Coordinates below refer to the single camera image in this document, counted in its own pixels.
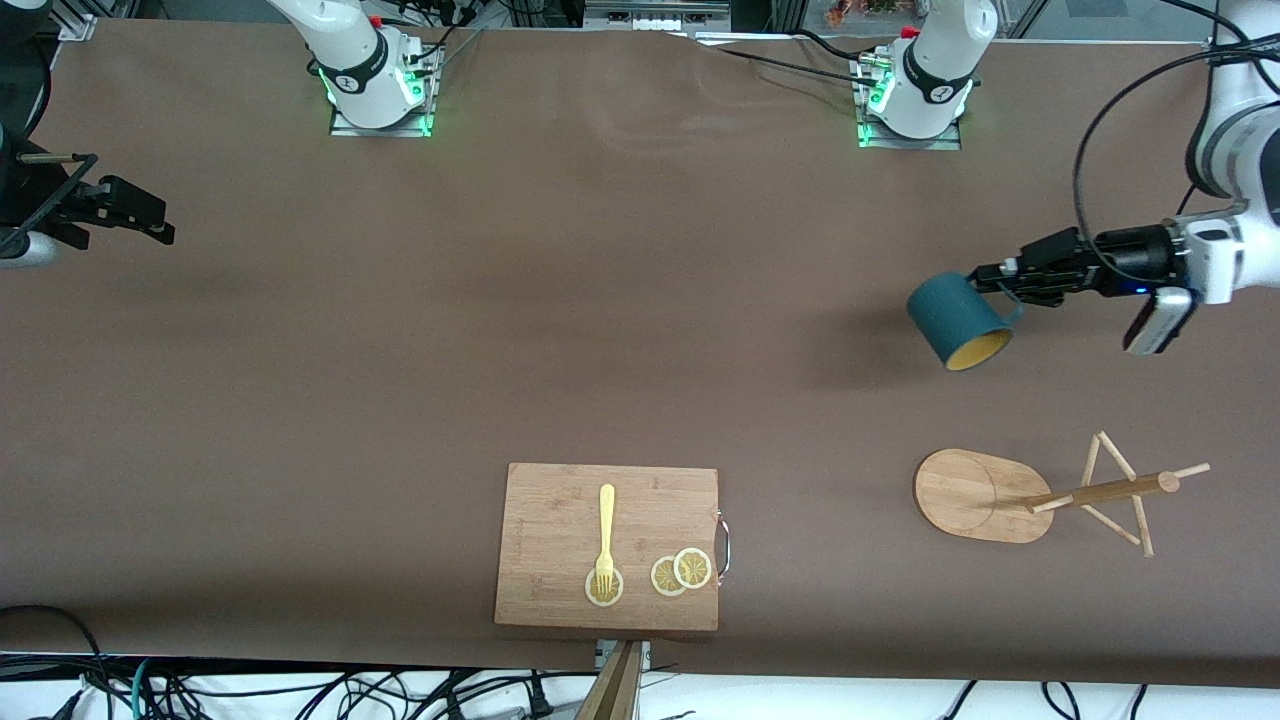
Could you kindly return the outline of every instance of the brown table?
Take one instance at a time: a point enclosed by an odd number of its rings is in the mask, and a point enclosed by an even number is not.
[[[0,278],[0,601],[114,652],[580,667],[590,635],[492,621],[507,464],[705,466],[721,630],[658,662],[1280,685],[1280,293],[1147,359],[1119,348],[1140,301],[1071,297],[960,375],[904,311],[1073,224],[1085,123],[1188,50],[996,45],[964,150],[904,154],[856,147],[840,83],[492,32],[445,69],[436,137],[352,140],[289,27],[105,22],[36,138],[163,195],[178,243],[96,231]],[[1203,81],[1108,122],[1096,227],[1172,213]],[[913,505],[951,446],[1069,487],[1100,428],[1142,471],[1213,464],[1148,503],[1153,560],[1083,515],[1001,546]]]

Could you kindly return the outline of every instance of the blue mug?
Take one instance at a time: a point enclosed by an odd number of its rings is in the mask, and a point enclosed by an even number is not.
[[[942,273],[915,288],[906,301],[906,313],[947,370],[968,370],[1009,345],[1021,306],[1004,318],[964,275]]]

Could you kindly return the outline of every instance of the wooden fork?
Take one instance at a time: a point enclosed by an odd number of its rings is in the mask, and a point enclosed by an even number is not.
[[[613,593],[613,556],[609,539],[613,536],[613,486],[600,486],[600,555],[595,559],[595,597],[607,598]]]

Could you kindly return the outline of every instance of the wooden cutting board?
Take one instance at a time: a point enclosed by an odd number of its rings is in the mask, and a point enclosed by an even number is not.
[[[616,488],[612,555],[622,597],[596,607],[584,591],[600,552],[600,486]],[[677,597],[649,582],[654,561],[696,547],[716,568],[719,475],[692,468],[513,462],[498,561],[499,625],[613,630],[714,630],[719,588],[712,578]]]

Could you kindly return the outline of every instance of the round wooden base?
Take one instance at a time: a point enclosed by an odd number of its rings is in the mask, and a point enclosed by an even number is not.
[[[1048,492],[1044,478],[1027,465],[968,450],[940,450],[915,471],[920,512],[940,530],[963,538],[1039,539],[1053,511],[1032,515],[1023,501]]]

